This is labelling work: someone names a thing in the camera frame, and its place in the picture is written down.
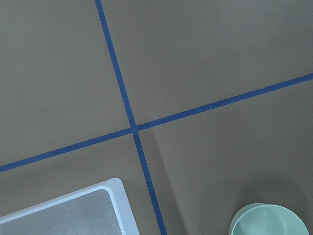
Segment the clear plastic storage box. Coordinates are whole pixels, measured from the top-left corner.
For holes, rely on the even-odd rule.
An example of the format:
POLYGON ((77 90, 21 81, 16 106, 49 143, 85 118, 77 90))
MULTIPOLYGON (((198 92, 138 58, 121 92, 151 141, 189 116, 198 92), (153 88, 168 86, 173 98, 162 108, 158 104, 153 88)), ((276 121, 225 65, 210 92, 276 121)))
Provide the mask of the clear plastic storage box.
POLYGON ((2 235, 137 235, 122 181, 112 178, 2 216, 2 235))

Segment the mint green bowl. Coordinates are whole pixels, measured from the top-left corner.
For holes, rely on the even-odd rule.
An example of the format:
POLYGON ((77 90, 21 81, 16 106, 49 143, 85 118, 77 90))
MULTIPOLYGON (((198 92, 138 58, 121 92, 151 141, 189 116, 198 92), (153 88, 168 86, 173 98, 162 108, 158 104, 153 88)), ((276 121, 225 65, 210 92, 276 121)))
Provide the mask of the mint green bowl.
POLYGON ((291 210, 273 204, 253 203, 233 216, 230 235, 308 235, 304 222, 291 210))

